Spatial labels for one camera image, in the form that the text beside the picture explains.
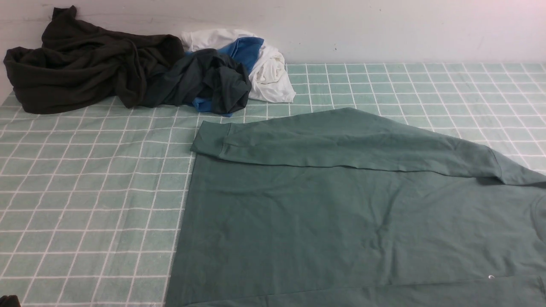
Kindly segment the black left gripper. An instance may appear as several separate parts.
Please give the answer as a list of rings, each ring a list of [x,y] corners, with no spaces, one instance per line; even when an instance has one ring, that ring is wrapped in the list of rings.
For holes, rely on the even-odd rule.
[[[4,295],[0,298],[0,307],[21,307],[17,295]]]

